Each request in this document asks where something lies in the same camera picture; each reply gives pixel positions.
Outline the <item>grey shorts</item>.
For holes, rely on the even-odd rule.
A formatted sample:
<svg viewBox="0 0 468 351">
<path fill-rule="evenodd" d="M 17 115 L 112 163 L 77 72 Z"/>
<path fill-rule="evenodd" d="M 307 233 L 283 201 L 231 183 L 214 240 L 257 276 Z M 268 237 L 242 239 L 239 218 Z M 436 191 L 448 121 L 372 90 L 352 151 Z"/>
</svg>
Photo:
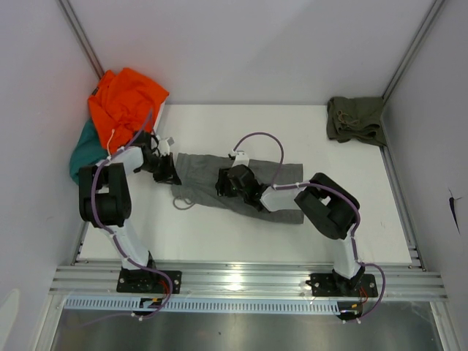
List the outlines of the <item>grey shorts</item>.
<svg viewBox="0 0 468 351">
<path fill-rule="evenodd" d="M 210 154 L 185 154 L 177 156 L 175 169 L 181 179 L 181 185 L 172 185 L 174 198 L 188 200 L 196 205 L 230 210 L 242 216 L 282 224 L 303 224 L 304 215 L 300 210 L 281 210 L 268 213 L 258 211 L 245 204 L 240 197 L 218 196 L 215 184 L 218 181 L 219 169 L 231 167 L 233 161 L 227 157 Z M 267 184 L 277 170 L 275 162 L 251 160 L 249 167 L 257 180 Z M 279 184 L 291 184 L 303 180 L 302 164 L 285 164 L 276 178 Z"/>
</svg>

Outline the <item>olive green shorts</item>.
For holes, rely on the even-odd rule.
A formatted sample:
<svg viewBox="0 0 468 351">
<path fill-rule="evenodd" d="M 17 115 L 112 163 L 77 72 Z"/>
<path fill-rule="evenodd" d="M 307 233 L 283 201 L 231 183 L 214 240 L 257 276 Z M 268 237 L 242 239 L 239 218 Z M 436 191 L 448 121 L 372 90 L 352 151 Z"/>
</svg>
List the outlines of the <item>olive green shorts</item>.
<svg viewBox="0 0 468 351">
<path fill-rule="evenodd" d="M 327 103 L 326 134 L 329 140 L 346 143 L 357 140 L 368 145 L 387 145 L 381 116 L 381 97 L 332 97 Z"/>
</svg>

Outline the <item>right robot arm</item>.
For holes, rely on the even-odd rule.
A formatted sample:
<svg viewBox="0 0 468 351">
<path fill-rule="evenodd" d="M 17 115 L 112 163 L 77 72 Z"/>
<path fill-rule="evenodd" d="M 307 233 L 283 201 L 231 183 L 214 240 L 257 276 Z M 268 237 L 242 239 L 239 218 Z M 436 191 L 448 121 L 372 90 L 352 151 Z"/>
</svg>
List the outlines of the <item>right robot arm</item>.
<svg viewBox="0 0 468 351">
<path fill-rule="evenodd" d="M 334 287 L 350 295 L 360 287 L 365 272 L 359 262 L 355 231 L 361 223 L 359 202 L 324 173 L 295 184 L 262 184 L 246 165 L 219 170 L 216 191 L 240 197 L 258 211 L 299 210 L 319 233 L 334 242 Z"/>
</svg>

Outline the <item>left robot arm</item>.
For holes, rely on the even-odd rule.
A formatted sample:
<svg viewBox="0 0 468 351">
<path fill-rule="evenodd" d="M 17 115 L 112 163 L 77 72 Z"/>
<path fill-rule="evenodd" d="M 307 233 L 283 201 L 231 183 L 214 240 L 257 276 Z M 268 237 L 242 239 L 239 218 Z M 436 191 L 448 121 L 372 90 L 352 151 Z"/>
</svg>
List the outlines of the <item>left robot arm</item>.
<svg viewBox="0 0 468 351">
<path fill-rule="evenodd" d="M 94 165 L 79 169 L 79 211 L 82 219 L 106 234 L 121 259 L 121 267 L 135 271 L 133 284 L 149 293 L 159 283 L 150 251 L 130 221 L 132 199 L 127 176 L 145 171 L 161 184 L 180 185 L 171 137 L 140 132 L 130 142 Z"/>
</svg>

